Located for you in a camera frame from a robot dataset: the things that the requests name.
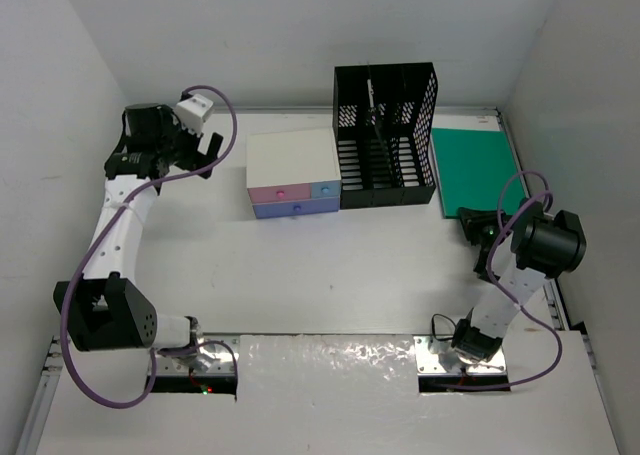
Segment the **green folder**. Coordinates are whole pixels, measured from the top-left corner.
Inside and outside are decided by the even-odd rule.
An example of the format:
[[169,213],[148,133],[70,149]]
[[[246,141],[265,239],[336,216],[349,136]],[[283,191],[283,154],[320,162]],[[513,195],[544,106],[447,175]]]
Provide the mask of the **green folder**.
[[439,179],[443,215],[458,216],[460,208],[511,215],[525,197],[507,136],[501,131],[432,130],[433,156]]

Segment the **pink drawer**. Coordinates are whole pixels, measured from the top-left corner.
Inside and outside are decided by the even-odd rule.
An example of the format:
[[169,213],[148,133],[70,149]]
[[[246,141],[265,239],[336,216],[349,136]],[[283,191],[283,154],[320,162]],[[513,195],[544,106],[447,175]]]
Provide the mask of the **pink drawer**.
[[280,202],[308,200],[311,198],[309,183],[253,187],[248,189],[253,204],[272,204]]

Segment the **purple bottom drawer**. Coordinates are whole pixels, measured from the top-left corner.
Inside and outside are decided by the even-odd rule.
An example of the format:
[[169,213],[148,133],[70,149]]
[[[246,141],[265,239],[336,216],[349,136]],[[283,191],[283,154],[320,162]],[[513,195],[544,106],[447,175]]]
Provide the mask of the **purple bottom drawer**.
[[340,208],[339,197],[254,204],[257,219],[295,217],[317,213],[336,212]]

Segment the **light blue small drawer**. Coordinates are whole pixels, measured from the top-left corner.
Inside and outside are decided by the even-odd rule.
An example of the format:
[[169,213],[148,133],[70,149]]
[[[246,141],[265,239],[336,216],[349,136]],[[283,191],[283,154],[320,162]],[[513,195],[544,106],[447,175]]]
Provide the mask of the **light blue small drawer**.
[[311,184],[311,198],[336,198],[341,193],[341,181],[330,180],[324,182],[314,182]]

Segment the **black board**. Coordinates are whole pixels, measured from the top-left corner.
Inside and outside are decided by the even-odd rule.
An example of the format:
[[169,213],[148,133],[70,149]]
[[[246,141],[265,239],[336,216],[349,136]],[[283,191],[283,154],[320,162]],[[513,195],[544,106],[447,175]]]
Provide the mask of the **black board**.
[[366,80],[366,83],[367,83],[367,95],[368,95],[368,100],[369,100],[370,119],[371,119],[372,125],[374,127],[376,138],[377,138],[377,140],[379,142],[379,145],[381,147],[382,154],[383,154],[384,159],[385,159],[387,172],[389,174],[390,185],[394,186],[396,180],[395,180],[395,176],[394,176],[393,165],[392,165],[390,154],[389,154],[389,149],[388,149],[387,142],[386,142],[386,139],[385,139],[385,136],[384,136],[384,132],[383,132],[383,116],[382,116],[381,112],[379,111],[378,105],[376,104],[376,101],[375,101],[374,87],[373,87],[373,75],[372,75],[371,67],[370,67],[369,64],[367,64],[366,68],[367,68],[367,80]]

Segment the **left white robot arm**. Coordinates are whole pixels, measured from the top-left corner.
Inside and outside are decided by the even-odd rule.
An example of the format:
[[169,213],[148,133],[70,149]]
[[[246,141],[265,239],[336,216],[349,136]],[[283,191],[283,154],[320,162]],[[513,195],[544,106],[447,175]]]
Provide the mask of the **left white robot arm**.
[[170,168],[194,171],[216,160],[223,142],[213,134],[200,152],[211,100],[192,95],[175,107],[138,104],[125,108],[120,140],[104,165],[105,194],[93,241],[68,314],[76,349],[182,349],[191,344],[193,318],[158,313],[135,283],[143,228],[160,190],[151,181]]

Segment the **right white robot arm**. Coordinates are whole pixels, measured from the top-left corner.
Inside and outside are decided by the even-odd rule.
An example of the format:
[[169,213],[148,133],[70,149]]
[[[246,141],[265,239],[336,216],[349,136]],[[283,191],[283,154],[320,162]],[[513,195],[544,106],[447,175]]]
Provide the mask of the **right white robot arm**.
[[463,359],[488,361],[501,348],[508,328],[529,299],[549,280],[574,271],[584,258],[587,242],[577,214],[561,210],[551,216],[540,202],[515,222],[505,217],[504,236],[490,238],[488,212],[462,209],[464,235],[480,245],[474,268],[490,287],[468,315],[456,324],[451,347]]

